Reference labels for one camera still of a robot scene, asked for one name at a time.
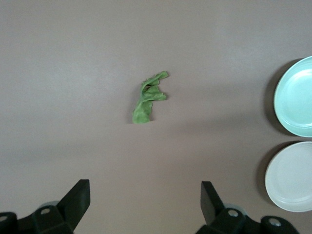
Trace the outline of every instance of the silver bolt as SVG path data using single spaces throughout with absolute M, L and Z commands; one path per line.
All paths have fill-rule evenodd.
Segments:
M 280 221 L 278 221 L 278 219 L 276 218 L 270 218 L 269 219 L 269 222 L 273 225 L 273 226 L 276 226 L 276 227 L 280 227 L 282 224 Z
M 229 214 L 230 216 L 232 216 L 232 217 L 238 217 L 238 213 L 237 213 L 237 211 L 235 211 L 235 210 L 229 210 L 229 211 L 228 211 L 228 214 Z
M 50 209 L 49 209 L 49 208 L 46 208 L 46 209 L 43 209 L 43 210 L 40 212 L 40 214 L 45 215 L 45 214 L 47 214 L 47 213 L 49 213 L 49 212 L 50 212 Z
M 7 216 L 1 216 L 1 217 L 0 217 L 0 222 L 5 221 L 5 220 L 7 220 L 7 219 L 8 219 Z

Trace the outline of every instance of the crumpled green cloth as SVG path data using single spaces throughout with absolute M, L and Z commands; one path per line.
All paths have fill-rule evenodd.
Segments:
M 158 85 L 161 79 L 168 77 L 166 71 L 162 71 L 157 75 L 142 82 L 140 89 L 140 99 L 136 104 L 136 108 L 132 113 L 133 123 L 147 123 L 150 121 L 152 112 L 152 101 L 161 101 L 166 99 L 166 95 L 159 91 Z

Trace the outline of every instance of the gray table surface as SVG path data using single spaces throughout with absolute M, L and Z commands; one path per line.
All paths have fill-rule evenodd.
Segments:
M 272 106 L 281 75 L 312 55 L 310 0 L 0 0 L 0 211 L 19 218 L 81 178 L 76 234 L 194 234 L 200 183 L 259 221 L 301 234 L 312 212 L 266 194 L 291 136 Z M 150 123 L 131 123 L 139 85 L 166 70 Z

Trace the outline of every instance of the teal plate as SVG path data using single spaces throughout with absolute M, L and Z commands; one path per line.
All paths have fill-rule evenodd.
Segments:
M 300 60 L 283 75 L 275 90 L 274 109 L 288 131 L 312 137 L 312 56 Z

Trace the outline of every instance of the plate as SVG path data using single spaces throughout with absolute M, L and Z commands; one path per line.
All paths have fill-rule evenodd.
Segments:
M 312 210 L 312 142 L 296 143 L 276 154 L 267 168 L 265 186 L 280 208 Z
M 291 133 L 312 137 L 312 56 L 294 64 L 279 81 L 274 109 Z

